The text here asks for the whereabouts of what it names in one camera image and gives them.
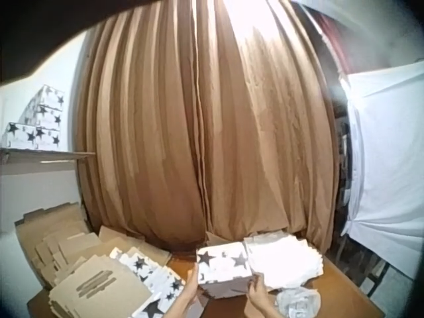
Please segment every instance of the brown curtain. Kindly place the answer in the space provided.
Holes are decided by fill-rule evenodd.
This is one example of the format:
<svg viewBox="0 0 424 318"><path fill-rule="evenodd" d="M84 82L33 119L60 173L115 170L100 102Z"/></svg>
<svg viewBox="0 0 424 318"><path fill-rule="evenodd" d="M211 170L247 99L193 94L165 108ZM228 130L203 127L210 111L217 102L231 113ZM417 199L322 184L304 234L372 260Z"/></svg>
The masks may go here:
<svg viewBox="0 0 424 318"><path fill-rule="evenodd" d="M277 229L329 247L333 110L288 1L159 1L90 37L76 149L97 153L78 166L95 228L172 250Z"/></svg>

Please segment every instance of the table surface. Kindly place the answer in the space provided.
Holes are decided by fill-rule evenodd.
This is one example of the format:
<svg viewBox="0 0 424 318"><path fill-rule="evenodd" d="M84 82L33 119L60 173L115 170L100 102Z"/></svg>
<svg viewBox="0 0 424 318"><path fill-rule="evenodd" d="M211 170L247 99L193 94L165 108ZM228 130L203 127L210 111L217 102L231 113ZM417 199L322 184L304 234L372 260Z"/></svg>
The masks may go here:
<svg viewBox="0 0 424 318"><path fill-rule="evenodd" d="M172 258L168 266L182 278L193 262ZM333 263L324 259L324 274L308 283L309 288L318 290L321 295L321 308L318 318L382 318L384 314L356 287ZM53 318L48 305L48 292L42 290L28 302L28 310L33 318ZM245 296L228 299L212 299L207 304L201 318L262 318Z"/></svg>

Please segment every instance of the white sheet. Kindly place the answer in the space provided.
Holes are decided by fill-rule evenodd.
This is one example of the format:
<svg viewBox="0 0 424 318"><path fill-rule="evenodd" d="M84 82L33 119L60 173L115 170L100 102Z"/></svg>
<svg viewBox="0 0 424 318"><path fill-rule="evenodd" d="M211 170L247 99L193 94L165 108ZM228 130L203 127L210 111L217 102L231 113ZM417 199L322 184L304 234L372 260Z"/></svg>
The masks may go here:
<svg viewBox="0 0 424 318"><path fill-rule="evenodd" d="M353 174L344 233L414 278L424 243L424 62L348 81Z"/></svg>

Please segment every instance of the star-patterned box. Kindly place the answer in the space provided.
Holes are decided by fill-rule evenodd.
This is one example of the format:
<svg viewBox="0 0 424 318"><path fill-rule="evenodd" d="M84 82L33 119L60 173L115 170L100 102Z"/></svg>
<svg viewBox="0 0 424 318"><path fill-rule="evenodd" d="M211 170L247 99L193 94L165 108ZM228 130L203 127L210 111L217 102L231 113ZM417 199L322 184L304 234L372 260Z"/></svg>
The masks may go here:
<svg viewBox="0 0 424 318"><path fill-rule="evenodd" d="M31 102L26 107L20 122L26 125L60 131L62 112L47 106L35 105Z"/></svg>
<svg viewBox="0 0 424 318"><path fill-rule="evenodd" d="M35 127L35 150L60 151L60 132Z"/></svg>
<svg viewBox="0 0 424 318"><path fill-rule="evenodd" d="M243 243L208 246L197 250L198 283L212 298L228 298L247 293L252 279Z"/></svg>
<svg viewBox="0 0 424 318"><path fill-rule="evenodd" d="M58 111L64 108L64 92L51 86L43 85L38 93L31 99L30 105L42 105Z"/></svg>
<svg viewBox="0 0 424 318"><path fill-rule="evenodd" d="M14 149L36 148L36 128L18 123L9 123L2 138L2 147Z"/></svg>

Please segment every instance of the wall shelf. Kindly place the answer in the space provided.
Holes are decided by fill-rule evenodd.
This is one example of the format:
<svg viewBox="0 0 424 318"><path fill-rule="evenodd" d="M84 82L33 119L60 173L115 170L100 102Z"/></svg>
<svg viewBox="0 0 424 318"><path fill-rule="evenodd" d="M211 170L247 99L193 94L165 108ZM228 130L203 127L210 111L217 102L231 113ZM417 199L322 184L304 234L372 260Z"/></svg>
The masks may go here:
<svg viewBox="0 0 424 318"><path fill-rule="evenodd" d="M30 149L0 148L0 162L4 164L53 163L80 160L95 156L94 152L63 152Z"/></svg>

